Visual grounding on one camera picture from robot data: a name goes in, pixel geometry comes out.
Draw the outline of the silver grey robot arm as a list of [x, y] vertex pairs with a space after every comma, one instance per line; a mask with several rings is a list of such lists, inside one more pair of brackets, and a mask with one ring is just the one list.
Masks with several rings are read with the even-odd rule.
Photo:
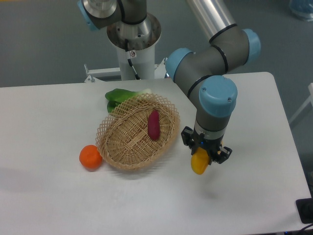
[[[153, 79], [155, 57], [148, 53], [159, 41], [159, 21], [147, 12], [144, 0], [80, 0], [77, 3], [91, 30], [105, 28], [118, 53], [123, 80]], [[194, 165], [223, 163], [231, 149], [222, 139], [238, 95], [225, 74], [255, 60], [261, 50], [258, 35], [239, 29], [221, 0], [190, 0], [209, 48], [194, 53], [180, 48], [165, 61], [166, 72], [196, 107], [194, 128], [182, 131], [183, 143], [191, 149]]]

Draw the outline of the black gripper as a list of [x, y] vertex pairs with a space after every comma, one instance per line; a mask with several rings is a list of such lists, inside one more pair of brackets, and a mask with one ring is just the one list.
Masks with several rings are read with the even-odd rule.
[[222, 164], [230, 157], [232, 149], [223, 146], [222, 140], [224, 133], [210, 132], [205, 130], [193, 130], [185, 126], [181, 132], [183, 144], [191, 150], [191, 155], [194, 155], [196, 150], [201, 147], [206, 150], [211, 157], [211, 161]]

